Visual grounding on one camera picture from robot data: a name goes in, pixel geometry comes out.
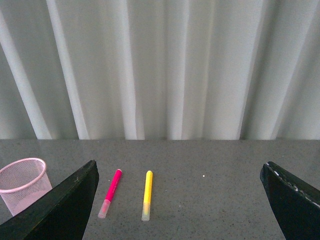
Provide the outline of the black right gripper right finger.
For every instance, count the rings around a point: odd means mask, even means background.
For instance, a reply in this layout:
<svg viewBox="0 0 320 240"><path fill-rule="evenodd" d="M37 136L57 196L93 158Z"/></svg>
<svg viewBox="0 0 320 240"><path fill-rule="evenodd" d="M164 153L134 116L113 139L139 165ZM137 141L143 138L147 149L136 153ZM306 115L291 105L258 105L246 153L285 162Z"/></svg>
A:
<svg viewBox="0 0 320 240"><path fill-rule="evenodd" d="M320 191L269 161L260 171L270 207L287 240L320 238Z"/></svg>

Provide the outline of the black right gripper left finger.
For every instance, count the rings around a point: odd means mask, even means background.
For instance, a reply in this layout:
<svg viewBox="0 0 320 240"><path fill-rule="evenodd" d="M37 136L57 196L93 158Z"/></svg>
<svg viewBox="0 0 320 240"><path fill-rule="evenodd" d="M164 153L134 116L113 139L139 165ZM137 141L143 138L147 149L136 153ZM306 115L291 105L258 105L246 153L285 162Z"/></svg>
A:
<svg viewBox="0 0 320 240"><path fill-rule="evenodd" d="M2 240L81 240L99 183L95 160L0 226Z"/></svg>

